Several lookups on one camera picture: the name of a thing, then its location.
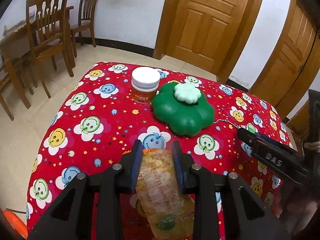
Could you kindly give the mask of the yellow clear snack packet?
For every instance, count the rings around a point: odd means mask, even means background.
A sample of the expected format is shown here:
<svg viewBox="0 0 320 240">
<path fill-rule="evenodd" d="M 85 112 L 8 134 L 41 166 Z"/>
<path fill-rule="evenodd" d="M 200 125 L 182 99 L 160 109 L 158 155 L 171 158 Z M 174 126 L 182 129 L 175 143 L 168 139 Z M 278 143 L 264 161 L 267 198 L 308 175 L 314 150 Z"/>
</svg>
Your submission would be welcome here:
<svg viewBox="0 0 320 240">
<path fill-rule="evenodd" d="M 192 236 L 195 203 L 180 192 L 171 151 L 143 151 L 136 193 L 155 239 Z"/>
</svg>

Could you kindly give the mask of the green flower shaped box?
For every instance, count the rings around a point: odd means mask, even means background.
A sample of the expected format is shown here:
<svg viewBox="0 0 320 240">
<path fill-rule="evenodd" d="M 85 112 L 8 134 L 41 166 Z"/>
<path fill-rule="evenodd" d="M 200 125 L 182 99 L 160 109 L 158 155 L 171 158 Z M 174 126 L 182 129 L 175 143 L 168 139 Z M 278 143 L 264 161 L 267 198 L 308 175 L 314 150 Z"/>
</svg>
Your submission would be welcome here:
<svg viewBox="0 0 320 240">
<path fill-rule="evenodd" d="M 214 108 L 190 83 L 166 83 L 153 100 L 154 117 L 176 135 L 193 137 L 214 121 Z"/>
</svg>

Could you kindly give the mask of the red smiley flower tablecloth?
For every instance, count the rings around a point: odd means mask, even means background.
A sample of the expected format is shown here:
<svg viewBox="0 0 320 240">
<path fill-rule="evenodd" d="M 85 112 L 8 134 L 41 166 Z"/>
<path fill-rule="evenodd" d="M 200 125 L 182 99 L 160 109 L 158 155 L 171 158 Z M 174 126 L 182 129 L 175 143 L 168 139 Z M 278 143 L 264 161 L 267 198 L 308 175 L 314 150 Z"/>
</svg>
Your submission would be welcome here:
<svg viewBox="0 0 320 240">
<path fill-rule="evenodd" d="M 187 239 L 289 239 L 271 209 L 282 180 L 238 139 L 244 128 L 292 147 L 276 109 L 263 99 L 204 78 L 154 68 L 156 95 L 166 83 L 190 83 L 214 108 L 199 134 L 180 136 L 132 98 L 134 64 L 98 62 L 52 120 L 34 161 L 26 219 L 28 239 L 155 239 L 136 188 L 120 192 L 122 156 L 143 150 L 192 156 L 193 234 Z"/>
</svg>

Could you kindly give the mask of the white lidded orange jar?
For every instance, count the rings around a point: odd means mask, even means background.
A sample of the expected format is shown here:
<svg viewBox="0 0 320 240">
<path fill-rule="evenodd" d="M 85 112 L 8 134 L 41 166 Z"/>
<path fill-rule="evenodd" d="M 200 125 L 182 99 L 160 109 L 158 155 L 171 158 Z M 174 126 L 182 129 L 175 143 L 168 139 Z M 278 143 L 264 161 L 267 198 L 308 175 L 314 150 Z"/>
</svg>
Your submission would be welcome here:
<svg viewBox="0 0 320 240">
<path fill-rule="evenodd" d="M 137 67 L 131 75 L 132 98 L 138 103 L 151 103 L 156 96 L 160 73 L 151 67 Z"/>
</svg>

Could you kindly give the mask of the middle wooden panel door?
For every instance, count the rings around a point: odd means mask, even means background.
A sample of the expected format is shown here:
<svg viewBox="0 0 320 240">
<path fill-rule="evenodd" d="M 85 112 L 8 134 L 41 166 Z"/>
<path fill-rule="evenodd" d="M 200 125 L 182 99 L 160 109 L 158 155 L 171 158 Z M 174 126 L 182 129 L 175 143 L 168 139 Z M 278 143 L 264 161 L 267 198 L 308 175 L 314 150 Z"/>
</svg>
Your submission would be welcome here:
<svg viewBox="0 0 320 240">
<path fill-rule="evenodd" d="M 284 119 L 294 109 L 314 80 L 317 29 L 310 17 L 290 0 L 287 17 L 271 56 L 249 93 L 275 107 Z"/>
</svg>

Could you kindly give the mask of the wooden panel door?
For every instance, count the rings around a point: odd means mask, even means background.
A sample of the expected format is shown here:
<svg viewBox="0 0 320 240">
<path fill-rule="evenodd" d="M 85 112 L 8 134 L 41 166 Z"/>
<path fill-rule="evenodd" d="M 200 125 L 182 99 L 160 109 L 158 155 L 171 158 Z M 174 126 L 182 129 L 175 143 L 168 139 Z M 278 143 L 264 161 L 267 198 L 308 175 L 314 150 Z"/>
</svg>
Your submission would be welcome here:
<svg viewBox="0 0 320 240">
<path fill-rule="evenodd" d="M 294 109 L 314 80 L 317 29 L 310 17 L 290 0 L 287 17 L 271 56 L 249 93 L 275 107 L 284 119 Z"/>
<path fill-rule="evenodd" d="M 225 83 L 253 29 L 262 0 L 165 0 L 153 58 L 195 65 Z"/>
</svg>

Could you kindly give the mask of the orange object at corner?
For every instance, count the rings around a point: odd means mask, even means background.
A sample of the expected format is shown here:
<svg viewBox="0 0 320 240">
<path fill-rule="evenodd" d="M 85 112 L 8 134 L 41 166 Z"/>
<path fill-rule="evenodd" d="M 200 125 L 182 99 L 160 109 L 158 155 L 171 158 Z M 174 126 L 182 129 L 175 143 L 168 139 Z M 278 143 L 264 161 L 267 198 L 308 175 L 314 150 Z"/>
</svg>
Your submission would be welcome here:
<svg viewBox="0 0 320 240">
<path fill-rule="evenodd" d="M 28 238 L 27 226 L 15 213 L 4 210 L 3 215 L 20 236 L 24 239 Z"/>
</svg>

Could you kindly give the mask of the left wooden panel door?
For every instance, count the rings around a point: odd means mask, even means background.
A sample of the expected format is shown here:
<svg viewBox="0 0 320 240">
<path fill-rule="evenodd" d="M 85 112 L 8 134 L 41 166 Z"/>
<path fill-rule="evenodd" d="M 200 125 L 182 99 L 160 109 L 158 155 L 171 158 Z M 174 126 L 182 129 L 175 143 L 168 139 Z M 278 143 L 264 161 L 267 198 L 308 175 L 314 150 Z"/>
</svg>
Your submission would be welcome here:
<svg viewBox="0 0 320 240">
<path fill-rule="evenodd" d="M 253 29 L 262 0 L 165 0 L 153 58 L 195 65 L 225 83 Z"/>
</svg>

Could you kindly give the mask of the far wooden chair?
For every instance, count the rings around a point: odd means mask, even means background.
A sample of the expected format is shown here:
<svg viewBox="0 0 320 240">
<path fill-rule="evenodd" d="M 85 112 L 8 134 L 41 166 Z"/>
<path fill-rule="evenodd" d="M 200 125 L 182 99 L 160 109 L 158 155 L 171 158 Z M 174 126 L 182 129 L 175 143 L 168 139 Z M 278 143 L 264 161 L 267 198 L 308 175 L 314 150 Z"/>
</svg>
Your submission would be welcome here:
<svg viewBox="0 0 320 240">
<path fill-rule="evenodd" d="M 98 0 L 80 0 L 79 11 L 78 11 L 78 25 L 71 27 L 71 38 L 73 45 L 74 57 L 77 57 L 76 52 L 76 34 L 79 35 L 80 44 L 83 45 L 82 32 L 89 30 L 93 47 L 96 47 L 96 40 L 94 34 L 94 18 L 95 18 L 95 8 Z"/>
</svg>

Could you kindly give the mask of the wooden dining table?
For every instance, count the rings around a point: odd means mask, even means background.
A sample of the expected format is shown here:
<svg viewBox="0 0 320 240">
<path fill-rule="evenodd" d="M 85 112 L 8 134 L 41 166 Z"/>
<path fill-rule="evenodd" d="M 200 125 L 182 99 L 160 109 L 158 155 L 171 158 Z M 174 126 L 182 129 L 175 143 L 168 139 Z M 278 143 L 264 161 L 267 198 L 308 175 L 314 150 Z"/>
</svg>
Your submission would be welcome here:
<svg viewBox="0 0 320 240">
<path fill-rule="evenodd" d="M 70 13 L 74 9 L 73 6 L 69 6 L 66 8 L 66 50 L 67 50 L 67 62 L 69 62 L 71 69 L 76 67 L 74 54 L 73 54 L 73 45 L 71 38 L 71 28 L 69 24 Z M 22 40 L 27 38 L 27 28 L 26 25 L 22 26 L 20 29 L 13 31 L 1 40 L 1 59 L 3 61 L 1 66 L 1 73 L 4 70 L 7 72 L 3 77 L 1 76 L 1 93 L 4 87 L 11 82 L 13 87 L 15 88 L 19 98 L 24 103 L 25 107 L 29 109 L 31 107 L 31 103 L 28 98 L 25 96 L 25 88 L 29 90 L 31 95 L 34 94 L 29 79 L 26 76 L 26 73 L 29 73 L 30 79 L 35 87 L 37 87 L 37 82 L 33 76 L 31 71 L 31 58 L 29 58 L 29 52 L 24 55 L 19 53 L 19 50 L 22 50 Z M 8 117 L 11 121 L 14 120 L 14 116 L 11 113 L 9 107 L 7 106 L 6 101 L 4 100 L 1 94 L 1 105 Z"/>
</svg>

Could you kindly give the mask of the wooden dining chair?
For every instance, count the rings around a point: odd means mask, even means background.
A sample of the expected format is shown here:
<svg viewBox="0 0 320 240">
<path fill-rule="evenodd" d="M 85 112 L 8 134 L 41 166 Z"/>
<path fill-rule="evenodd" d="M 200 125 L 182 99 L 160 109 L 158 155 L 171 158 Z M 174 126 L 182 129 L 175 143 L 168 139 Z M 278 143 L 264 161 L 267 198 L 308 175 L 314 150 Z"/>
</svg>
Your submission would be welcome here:
<svg viewBox="0 0 320 240">
<path fill-rule="evenodd" d="M 55 55 L 61 53 L 71 77 L 74 76 L 66 43 L 67 0 L 26 0 L 26 28 L 33 63 L 48 98 L 51 97 L 44 81 L 41 65 L 52 59 L 56 69 Z"/>
</svg>

